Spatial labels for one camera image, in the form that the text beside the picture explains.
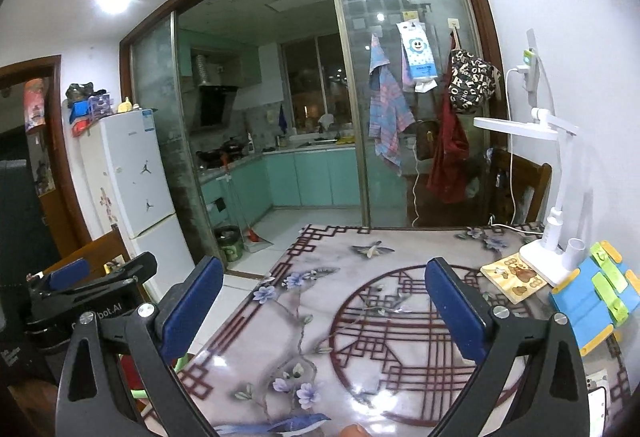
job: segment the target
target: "pen holder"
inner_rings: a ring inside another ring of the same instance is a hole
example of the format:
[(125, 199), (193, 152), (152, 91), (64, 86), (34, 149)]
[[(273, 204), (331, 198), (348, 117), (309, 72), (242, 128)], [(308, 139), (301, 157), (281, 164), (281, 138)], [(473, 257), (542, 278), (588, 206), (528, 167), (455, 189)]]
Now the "pen holder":
[(581, 239), (569, 239), (566, 250), (562, 254), (562, 267), (567, 271), (573, 271), (578, 264), (584, 260), (584, 250), (586, 246)]

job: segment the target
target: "refrigerator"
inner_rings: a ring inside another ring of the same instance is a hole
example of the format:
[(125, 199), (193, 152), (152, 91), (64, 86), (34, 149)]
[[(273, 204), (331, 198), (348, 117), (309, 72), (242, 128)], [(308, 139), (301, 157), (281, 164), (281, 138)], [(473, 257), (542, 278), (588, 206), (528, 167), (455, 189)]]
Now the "refrigerator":
[(164, 176), (151, 110), (103, 117), (79, 137), (103, 231), (118, 224), (131, 257), (148, 251), (158, 272), (145, 283), (158, 302), (194, 268)]

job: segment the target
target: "kitchen window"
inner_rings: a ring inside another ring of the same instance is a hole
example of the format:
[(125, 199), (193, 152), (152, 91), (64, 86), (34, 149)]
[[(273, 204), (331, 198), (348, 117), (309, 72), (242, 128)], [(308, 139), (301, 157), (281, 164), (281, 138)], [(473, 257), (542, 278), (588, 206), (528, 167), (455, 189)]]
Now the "kitchen window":
[(337, 126), (351, 122), (347, 76), (339, 34), (282, 46), (296, 131), (318, 130), (318, 120), (334, 116)]

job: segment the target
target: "patterned bag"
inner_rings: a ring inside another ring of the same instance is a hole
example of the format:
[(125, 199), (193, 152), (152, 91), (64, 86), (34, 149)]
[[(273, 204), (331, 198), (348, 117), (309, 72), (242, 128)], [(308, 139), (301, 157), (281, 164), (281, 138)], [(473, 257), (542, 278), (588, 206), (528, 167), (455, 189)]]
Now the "patterned bag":
[(494, 95), (500, 72), (491, 63), (460, 48), (454, 30), (456, 47), (451, 50), (451, 82), (449, 99), (456, 113), (474, 113)]

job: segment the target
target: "green trash bin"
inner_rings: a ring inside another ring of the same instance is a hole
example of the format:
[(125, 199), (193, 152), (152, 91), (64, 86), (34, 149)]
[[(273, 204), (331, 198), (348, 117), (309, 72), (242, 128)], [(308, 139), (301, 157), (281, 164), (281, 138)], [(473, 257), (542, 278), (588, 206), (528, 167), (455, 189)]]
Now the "green trash bin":
[(213, 234), (218, 242), (218, 247), (225, 253), (228, 263), (242, 258), (244, 246), (242, 245), (242, 236), (238, 226), (217, 227), (213, 230)]

